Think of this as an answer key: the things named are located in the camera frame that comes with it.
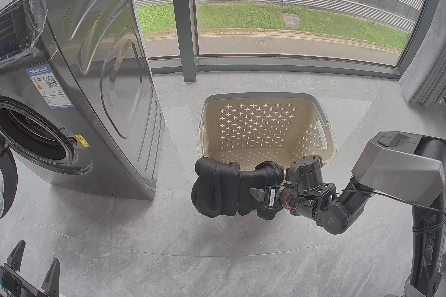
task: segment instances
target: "white plastic laundry basket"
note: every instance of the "white plastic laundry basket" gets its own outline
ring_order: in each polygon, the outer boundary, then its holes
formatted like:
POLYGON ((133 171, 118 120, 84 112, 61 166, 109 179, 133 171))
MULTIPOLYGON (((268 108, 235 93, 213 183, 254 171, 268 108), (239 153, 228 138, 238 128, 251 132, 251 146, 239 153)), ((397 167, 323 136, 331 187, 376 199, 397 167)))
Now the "white plastic laundry basket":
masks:
POLYGON ((303 93, 234 93, 208 97, 198 122, 200 156, 253 171, 263 161, 289 168, 297 158, 335 157, 330 123, 319 101, 303 93))

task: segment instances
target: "road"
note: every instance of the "road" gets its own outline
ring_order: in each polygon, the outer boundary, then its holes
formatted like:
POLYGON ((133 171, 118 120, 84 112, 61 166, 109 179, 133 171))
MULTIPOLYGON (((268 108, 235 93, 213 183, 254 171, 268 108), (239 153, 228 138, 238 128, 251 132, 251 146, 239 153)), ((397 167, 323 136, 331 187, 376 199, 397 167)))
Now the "road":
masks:
MULTIPOLYGON (((146 40, 150 57, 178 55, 178 40, 175 37, 146 40)), ((275 54, 315 55, 343 58, 383 65, 396 65, 397 52, 324 39, 298 38, 291 36, 209 35, 199 38, 200 54, 275 54)))

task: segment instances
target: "black garment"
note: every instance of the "black garment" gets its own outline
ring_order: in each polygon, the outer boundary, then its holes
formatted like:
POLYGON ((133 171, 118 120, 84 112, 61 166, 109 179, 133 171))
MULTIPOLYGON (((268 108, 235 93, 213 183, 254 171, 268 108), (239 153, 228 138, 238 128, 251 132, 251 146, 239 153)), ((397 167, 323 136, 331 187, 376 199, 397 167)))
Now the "black garment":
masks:
POLYGON ((240 165, 236 162, 227 165, 213 158, 201 157, 195 163, 198 179, 192 187, 195 208, 209 218, 236 215, 239 170, 240 165))
POLYGON ((260 218, 271 220, 282 208, 267 209, 259 203, 250 193, 250 188, 265 189, 266 186, 277 186, 283 182, 284 169, 276 162, 262 162, 256 166, 255 171, 240 171, 239 192, 237 204, 239 214, 244 216, 257 209, 260 218))

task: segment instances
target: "washing machine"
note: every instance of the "washing machine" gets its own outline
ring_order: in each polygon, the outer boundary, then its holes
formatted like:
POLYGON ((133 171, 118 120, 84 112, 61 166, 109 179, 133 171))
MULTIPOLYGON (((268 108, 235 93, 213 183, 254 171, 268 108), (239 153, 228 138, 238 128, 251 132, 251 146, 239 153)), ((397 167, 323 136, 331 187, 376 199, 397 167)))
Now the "washing machine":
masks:
POLYGON ((132 0, 10 0, 0 10, 4 197, 12 149, 50 184, 154 198, 164 117, 136 16, 132 0))

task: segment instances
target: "grass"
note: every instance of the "grass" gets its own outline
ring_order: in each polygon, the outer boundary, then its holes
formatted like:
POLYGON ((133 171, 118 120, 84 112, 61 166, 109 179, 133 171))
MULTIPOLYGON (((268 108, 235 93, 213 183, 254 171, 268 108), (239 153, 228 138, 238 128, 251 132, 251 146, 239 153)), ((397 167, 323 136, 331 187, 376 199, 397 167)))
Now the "grass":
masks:
POLYGON ((376 21, 362 20, 329 11, 310 10, 305 6, 287 5, 284 7, 284 12, 299 16, 300 31, 365 39, 399 49, 404 48, 409 38, 409 33, 381 25, 376 21))
MULTIPOLYGON (((363 39, 403 49, 409 33, 356 17, 329 11, 312 10, 305 6, 286 5, 284 12, 298 15, 299 31, 327 34, 342 38, 363 39)), ((138 8, 143 33, 175 29, 173 4, 149 5, 138 8)), ((251 2, 197 6, 199 29, 265 28, 286 29, 279 5, 251 2)))
POLYGON ((280 6, 247 1, 203 3, 197 6, 197 23, 199 28, 286 28, 280 6))

